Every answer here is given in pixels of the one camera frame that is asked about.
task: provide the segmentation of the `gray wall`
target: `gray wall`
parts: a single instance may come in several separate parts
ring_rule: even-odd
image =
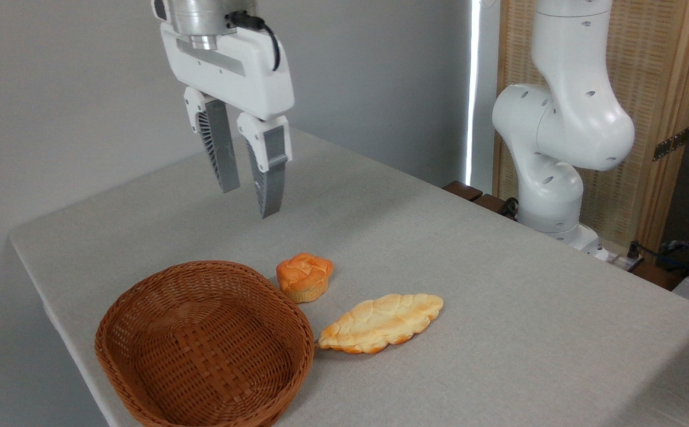
[[[464,0],[267,0],[290,121],[434,184],[461,176]],[[202,148],[146,0],[0,0],[0,425],[102,425],[9,230]]]

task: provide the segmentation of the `brown woven basket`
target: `brown woven basket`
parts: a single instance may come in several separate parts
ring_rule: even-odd
[[[252,268],[216,260],[136,284],[96,337],[109,382],[146,426],[273,425],[314,351],[295,303]]]

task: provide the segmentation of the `wicker panel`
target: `wicker panel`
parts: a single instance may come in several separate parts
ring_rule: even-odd
[[[637,232],[645,190],[646,159],[656,145],[658,104],[665,95],[666,64],[675,12],[681,0],[622,0],[613,3],[608,33],[608,75],[616,97],[634,119],[636,139],[624,162],[604,173],[579,170],[584,181],[581,221],[605,240],[626,246]],[[503,3],[501,87],[514,83],[545,83],[531,61],[535,0]],[[517,194],[512,157],[499,149],[501,198]]]

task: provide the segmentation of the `bread roll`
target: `bread roll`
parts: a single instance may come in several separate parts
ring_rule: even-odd
[[[303,252],[276,267],[281,292],[293,302],[317,300],[328,289],[328,278],[334,271],[330,260]]]
[[[317,345],[349,353],[380,352],[421,333],[442,309],[437,295],[391,294],[363,301],[323,329]]]

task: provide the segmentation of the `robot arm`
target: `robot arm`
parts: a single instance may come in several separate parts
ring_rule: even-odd
[[[536,133],[540,152],[610,170],[631,151],[634,124],[608,80],[611,0],[537,3],[532,60],[553,94]]]
[[[548,87],[509,86],[493,110],[516,165],[518,221],[600,256],[597,235],[579,224],[583,183],[573,165],[609,170],[634,142],[605,64],[611,5],[537,0],[532,60]]]
[[[289,122],[294,92],[284,47],[254,0],[153,0],[165,52],[174,75],[188,87],[190,124],[200,133],[224,192],[239,186],[226,104],[243,113],[263,217],[280,208],[285,163],[292,160]]]

